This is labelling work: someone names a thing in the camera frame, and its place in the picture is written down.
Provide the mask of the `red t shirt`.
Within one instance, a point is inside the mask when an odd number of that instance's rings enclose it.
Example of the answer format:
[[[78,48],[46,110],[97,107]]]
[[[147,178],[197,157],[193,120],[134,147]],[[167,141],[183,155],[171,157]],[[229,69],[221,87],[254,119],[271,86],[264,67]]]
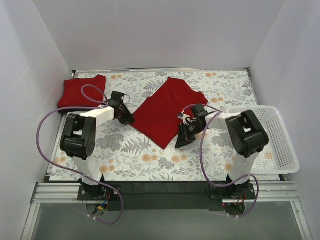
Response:
[[[207,103],[202,92],[192,90],[183,79],[169,77],[134,112],[131,126],[164,150],[179,133],[178,113],[189,105]]]
[[[103,93],[106,88],[106,77],[97,75],[93,78],[74,78],[64,81],[64,90],[58,101],[58,108],[63,107],[97,107],[99,104],[86,98],[82,93],[84,85],[92,85]]]

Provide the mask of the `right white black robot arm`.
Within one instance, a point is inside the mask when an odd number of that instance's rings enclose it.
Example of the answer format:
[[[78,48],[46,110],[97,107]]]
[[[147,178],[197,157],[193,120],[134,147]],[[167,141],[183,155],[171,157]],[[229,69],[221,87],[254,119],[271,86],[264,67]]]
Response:
[[[208,129],[228,131],[235,150],[233,168],[224,184],[209,180],[209,192],[214,197],[228,196],[237,199],[244,196],[251,185],[254,162],[269,144],[268,134],[262,124],[252,110],[223,113],[214,108],[212,112],[208,112],[204,104],[191,104],[189,108],[192,115],[186,114],[184,109],[177,115],[182,122],[179,124],[175,147],[179,149],[192,144],[197,134],[204,135]]]

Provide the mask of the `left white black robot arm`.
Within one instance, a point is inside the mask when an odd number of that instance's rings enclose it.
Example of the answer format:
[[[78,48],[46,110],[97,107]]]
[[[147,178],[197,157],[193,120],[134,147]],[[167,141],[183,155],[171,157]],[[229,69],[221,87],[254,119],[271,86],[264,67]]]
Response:
[[[96,146],[97,128],[117,119],[122,125],[134,122],[133,114],[124,104],[126,94],[118,91],[111,93],[108,106],[85,113],[70,113],[64,125],[60,140],[60,149],[75,163],[82,173],[78,180],[84,191],[95,200],[106,196],[106,187],[101,184],[104,179],[92,155]]]

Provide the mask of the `floral patterned table mat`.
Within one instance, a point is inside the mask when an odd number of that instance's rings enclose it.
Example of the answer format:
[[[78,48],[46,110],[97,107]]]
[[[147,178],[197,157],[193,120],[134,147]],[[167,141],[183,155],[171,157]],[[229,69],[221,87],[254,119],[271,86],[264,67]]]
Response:
[[[125,93],[131,112],[169,77],[203,93],[208,111],[256,104],[246,71],[109,72],[105,77],[106,95]],[[98,129],[93,157],[107,181],[224,181],[233,168],[236,153],[224,130],[208,129],[184,148],[177,149],[175,144],[171,141],[162,149],[133,127],[114,120]]]

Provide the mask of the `folded red t shirt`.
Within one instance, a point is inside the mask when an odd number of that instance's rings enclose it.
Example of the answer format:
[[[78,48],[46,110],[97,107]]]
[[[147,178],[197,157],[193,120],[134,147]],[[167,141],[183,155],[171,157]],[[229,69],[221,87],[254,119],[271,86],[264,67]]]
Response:
[[[82,93],[84,85],[92,85],[103,93],[106,88],[106,77],[97,75],[93,78],[74,78],[64,81],[64,90],[58,101],[58,108],[63,107],[97,107],[99,104],[86,98]]]

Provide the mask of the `white plastic laundry basket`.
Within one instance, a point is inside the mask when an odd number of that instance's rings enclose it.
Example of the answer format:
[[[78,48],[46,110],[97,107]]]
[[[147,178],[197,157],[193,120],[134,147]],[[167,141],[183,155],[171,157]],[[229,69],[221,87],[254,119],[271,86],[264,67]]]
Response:
[[[255,175],[286,175],[300,170],[300,164],[287,128],[277,108],[267,105],[233,106],[228,113],[252,110],[269,137],[255,159],[251,172]]]

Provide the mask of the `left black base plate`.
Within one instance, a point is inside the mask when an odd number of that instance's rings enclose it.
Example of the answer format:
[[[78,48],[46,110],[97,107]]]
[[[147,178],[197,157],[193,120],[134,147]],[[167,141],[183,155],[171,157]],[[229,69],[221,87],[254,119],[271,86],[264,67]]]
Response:
[[[111,201],[120,201],[119,194],[103,185],[81,185],[78,189],[78,201],[104,201],[107,198]]]

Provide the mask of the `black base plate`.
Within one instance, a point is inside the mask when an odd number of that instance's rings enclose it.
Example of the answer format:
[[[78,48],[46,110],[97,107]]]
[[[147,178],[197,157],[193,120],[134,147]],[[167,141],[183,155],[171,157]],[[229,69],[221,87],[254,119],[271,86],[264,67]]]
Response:
[[[120,201],[119,194],[103,185],[81,185],[78,189],[78,201],[104,201],[107,198],[111,201]]]
[[[256,197],[254,186],[249,180],[243,184],[223,188],[209,185],[205,193],[212,200],[254,200]]]

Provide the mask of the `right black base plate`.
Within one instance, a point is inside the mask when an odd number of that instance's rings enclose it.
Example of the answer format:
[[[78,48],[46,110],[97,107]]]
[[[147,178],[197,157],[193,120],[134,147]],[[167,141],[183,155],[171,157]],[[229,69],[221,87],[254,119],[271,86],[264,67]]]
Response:
[[[254,200],[256,197],[254,186],[249,180],[243,184],[223,188],[209,185],[205,193],[212,200]]]

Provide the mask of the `aluminium front rail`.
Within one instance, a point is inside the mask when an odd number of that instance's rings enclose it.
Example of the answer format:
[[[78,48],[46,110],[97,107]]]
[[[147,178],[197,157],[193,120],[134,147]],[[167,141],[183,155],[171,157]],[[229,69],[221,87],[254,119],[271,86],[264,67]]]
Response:
[[[260,181],[252,183],[242,196],[220,195],[205,182],[115,182],[121,196],[109,190],[111,201],[123,199],[126,205],[131,202],[175,203],[190,201],[222,201],[223,203],[251,203],[254,199],[260,202],[297,202],[299,194],[290,181]],[[38,183],[32,195],[34,203],[102,203],[106,198],[91,197],[78,183]]]

